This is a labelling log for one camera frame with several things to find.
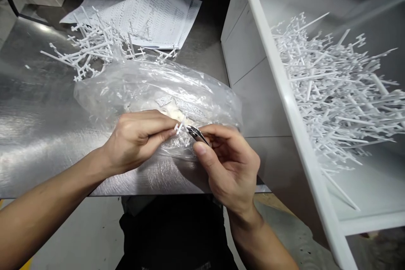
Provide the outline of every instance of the white bin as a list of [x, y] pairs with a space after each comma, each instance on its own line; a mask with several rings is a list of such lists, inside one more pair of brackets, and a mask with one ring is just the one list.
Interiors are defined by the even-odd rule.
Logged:
[[321, 243], [322, 224], [339, 266], [356, 269], [345, 236], [405, 225], [405, 135], [370, 146], [363, 166], [334, 181], [360, 207], [354, 210], [321, 175], [270, 27], [305, 12], [308, 29], [345, 41], [365, 33], [369, 54], [399, 49], [378, 71], [405, 89], [405, 0], [231, 0], [221, 42], [231, 87], [244, 103], [248, 142], [262, 159], [259, 175]]

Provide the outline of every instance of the fingernail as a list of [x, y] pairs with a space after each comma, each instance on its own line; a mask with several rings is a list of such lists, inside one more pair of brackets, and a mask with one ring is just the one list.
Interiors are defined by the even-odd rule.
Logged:
[[207, 152], [207, 148], [206, 148], [206, 144], [205, 143], [195, 143], [194, 144], [194, 151], [198, 154], [198, 155], [204, 155]]

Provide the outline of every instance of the clear plastic bag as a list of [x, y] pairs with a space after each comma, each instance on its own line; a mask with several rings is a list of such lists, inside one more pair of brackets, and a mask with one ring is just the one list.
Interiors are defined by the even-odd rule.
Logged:
[[[225, 84], [169, 60], [146, 55], [113, 62], [94, 78], [79, 81], [74, 96], [91, 119], [112, 132], [126, 112], [157, 109], [186, 124], [201, 127], [223, 124], [242, 128], [242, 105]], [[159, 154], [195, 160], [194, 140], [180, 132], [161, 145]]]

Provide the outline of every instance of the stainless steel table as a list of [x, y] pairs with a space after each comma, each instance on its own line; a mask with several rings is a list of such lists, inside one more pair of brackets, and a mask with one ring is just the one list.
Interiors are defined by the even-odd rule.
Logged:
[[[203, 2], [176, 61], [227, 84], [219, 42], [225, 13], [226, 6]], [[17, 197], [60, 173], [109, 136], [90, 124], [73, 98], [75, 71], [39, 53], [50, 52], [50, 42], [62, 53], [73, 51], [68, 28], [19, 18], [0, 51], [0, 198]], [[257, 191], [269, 192], [264, 185]], [[155, 155], [138, 169], [107, 179], [91, 195], [207, 192], [199, 164]]]

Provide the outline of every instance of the hand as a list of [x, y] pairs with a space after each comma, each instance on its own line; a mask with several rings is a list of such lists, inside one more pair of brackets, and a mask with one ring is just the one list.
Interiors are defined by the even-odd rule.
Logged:
[[196, 142], [193, 149], [208, 173], [212, 193], [235, 214], [249, 213], [254, 208], [259, 156], [237, 130], [210, 124], [200, 131], [212, 148]]
[[121, 115], [99, 156], [107, 177], [138, 168], [176, 131], [178, 121], [158, 110]]

